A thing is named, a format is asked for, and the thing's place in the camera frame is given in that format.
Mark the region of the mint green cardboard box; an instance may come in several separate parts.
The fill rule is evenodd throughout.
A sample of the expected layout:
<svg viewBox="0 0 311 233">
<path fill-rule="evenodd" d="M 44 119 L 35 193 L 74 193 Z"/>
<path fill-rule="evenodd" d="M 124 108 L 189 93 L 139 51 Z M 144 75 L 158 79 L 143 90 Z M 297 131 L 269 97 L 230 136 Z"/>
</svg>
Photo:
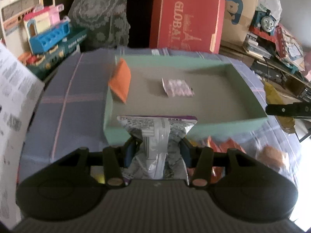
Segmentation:
<svg viewBox="0 0 311 233">
<path fill-rule="evenodd" d="M 197 124 L 187 137 L 193 140 L 222 137 L 259 129 L 267 115 L 230 63 L 187 56 L 125 55 L 131 70 L 127 102 L 107 92 L 103 131 L 110 145 L 120 145 L 129 133 L 118 116 L 194 116 Z M 193 97 L 168 97 L 164 79 L 180 79 L 193 89 Z"/>
</svg>

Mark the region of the silver purple snack bag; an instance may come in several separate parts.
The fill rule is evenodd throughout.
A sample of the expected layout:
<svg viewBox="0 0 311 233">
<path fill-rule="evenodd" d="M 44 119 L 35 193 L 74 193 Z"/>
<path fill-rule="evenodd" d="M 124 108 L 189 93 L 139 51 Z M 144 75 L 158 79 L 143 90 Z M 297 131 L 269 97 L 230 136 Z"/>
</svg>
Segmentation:
<svg viewBox="0 0 311 233">
<path fill-rule="evenodd" d="M 194 116 L 118 116 L 118 122 L 141 141 L 127 155 L 121 173 L 132 179 L 182 179 L 189 181 L 179 142 L 197 123 Z"/>
</svg>

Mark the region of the white printed instruction sheet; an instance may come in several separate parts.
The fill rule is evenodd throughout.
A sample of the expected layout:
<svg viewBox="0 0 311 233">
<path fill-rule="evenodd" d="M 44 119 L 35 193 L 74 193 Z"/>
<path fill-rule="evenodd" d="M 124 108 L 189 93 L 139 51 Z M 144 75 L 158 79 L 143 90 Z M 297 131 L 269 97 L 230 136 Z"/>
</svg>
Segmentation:
<svg viewBox="0 0 311 233">
<path fill-rule="evenodd" d="M 44 88 L 1 44 L 1 223 L 13 228 L 21 219 L 16 205 L 19 161 L 26 132 Z"/>
</svg>

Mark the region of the orange brown snack bag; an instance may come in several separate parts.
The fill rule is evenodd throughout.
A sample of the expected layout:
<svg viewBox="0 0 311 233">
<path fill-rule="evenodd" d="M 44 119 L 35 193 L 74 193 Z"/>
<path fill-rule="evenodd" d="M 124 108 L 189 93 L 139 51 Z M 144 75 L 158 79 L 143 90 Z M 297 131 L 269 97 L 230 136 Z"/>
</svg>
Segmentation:
<svg viewBox="0 0 311 233">
<path fill-rule="evenodd" d="M 288 153 L 280 151 L 273 146 L 264 146 L 261 150 L 257 152 L 256 159 L 275 171 L 289 169 Z"/>
</svg>

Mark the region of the plaid blue bed cover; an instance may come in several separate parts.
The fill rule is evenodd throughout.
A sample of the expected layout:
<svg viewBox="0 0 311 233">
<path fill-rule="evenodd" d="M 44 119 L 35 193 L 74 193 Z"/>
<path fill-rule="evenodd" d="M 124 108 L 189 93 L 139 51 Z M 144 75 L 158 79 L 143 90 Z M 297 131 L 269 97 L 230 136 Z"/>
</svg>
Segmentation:
<svg viewBox="0 0 311 233">
<path fill-rule="evenodd" d="M 262 106 L 262 82 L 241 61 L 219 54 L 163 49 L 116 49 L 77 53 L 59 66 L 34 113 L 22 149 L 18 179 L 22 181 L 79 147 L 99 151 L 107 146 L 103 111 L 111 65 L 120 55 L 189 56 L 230 63 Z"/>
</svg>

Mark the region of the orange snack packet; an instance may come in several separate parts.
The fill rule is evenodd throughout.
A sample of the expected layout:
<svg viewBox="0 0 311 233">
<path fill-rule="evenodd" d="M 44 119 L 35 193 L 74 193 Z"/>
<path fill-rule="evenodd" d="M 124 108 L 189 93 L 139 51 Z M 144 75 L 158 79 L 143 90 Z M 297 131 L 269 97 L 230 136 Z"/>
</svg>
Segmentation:
<svg viewBox="0 0 311 233">
<path fill-rule="evenodd" d="M 118 97 L 124 104 L 127 102 L 129 89 L 131 83 L 131 70 L 125 61 L 120 58 L 118 64 L 113 70 L 112 77 L 108 85 L 111 91 Z"/>
</svg>

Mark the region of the toy kitchen playset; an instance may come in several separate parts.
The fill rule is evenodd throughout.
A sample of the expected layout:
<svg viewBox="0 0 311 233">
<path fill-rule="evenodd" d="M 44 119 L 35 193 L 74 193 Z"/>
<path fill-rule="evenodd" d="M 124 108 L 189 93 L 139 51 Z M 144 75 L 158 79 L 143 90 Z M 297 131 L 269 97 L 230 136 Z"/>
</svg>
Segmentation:
<svg viewBox="0 0 311 233">
<path fill-rule="evenodd" d="M 1 0 L 1 42 L 42 81 L 87 37 L 63 11 L 55 0 Z"/>
</svg>

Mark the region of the grey lace patterned cushion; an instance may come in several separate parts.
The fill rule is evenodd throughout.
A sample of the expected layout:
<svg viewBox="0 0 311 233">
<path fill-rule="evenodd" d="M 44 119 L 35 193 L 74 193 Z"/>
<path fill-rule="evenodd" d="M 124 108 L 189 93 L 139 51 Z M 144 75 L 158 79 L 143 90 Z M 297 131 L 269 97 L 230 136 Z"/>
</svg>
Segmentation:
<svg viewBox="0 0 311 233">
<path fill-rule="evenodd" d="M 72 25 L 88 29 L 85 50 L 129 43 L 127 0 L 74 0 L 68 17 Z"/>
</svg>

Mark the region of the blue Thomas train toy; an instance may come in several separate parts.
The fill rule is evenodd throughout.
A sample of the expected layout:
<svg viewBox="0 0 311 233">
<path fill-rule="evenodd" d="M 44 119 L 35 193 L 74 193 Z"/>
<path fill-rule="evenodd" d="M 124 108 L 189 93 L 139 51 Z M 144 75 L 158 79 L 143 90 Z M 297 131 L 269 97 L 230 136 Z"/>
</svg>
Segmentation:
<svg viewBox="0 0 311 233">
<path fill-rule="evenodd" d="M 269 36 L 273 36 L 276 28 L 276 19 L 272 16 L 270 10 L 265 12 L 256 10 L 251 26 L 267 33 Z"/>
</svg>

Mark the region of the brown cardboard box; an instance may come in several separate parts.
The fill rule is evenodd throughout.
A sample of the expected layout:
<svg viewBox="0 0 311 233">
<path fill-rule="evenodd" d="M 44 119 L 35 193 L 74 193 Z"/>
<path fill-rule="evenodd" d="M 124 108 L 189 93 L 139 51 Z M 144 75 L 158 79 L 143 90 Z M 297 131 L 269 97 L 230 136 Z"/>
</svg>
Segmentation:
<svg viewBox="0 0 311 233">
<path fill-rule="evenodd" d="M 247 36 L 258 0 L 226 1 L 221 43 L 241 46 Z"/>
</svg>

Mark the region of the pink patterned snack packet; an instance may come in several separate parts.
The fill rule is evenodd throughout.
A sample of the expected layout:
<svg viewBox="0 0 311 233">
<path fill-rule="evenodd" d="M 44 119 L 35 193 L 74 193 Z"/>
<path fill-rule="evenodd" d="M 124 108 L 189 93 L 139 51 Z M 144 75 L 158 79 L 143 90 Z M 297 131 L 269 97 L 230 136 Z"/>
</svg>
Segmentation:
<svg viewBox="0 0 311 233">
<path fill-rule="evenodd" d="M 193 97 L 195 95 L 185 80 L 162 78 L 162 86 L 168 97 Z"/>
</svg>

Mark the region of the red Global cardboard box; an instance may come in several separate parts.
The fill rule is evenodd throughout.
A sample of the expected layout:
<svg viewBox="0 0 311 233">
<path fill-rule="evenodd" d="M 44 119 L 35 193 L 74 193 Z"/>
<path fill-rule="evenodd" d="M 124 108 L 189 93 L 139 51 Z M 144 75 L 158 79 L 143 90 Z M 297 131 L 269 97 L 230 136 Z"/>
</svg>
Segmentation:
<svg viewBox="0 0 311 233">
<path fill-rule="evenodd" d="M 225 0 L 153 0 L 149 47 L 217 54 Z"/>
</svg>

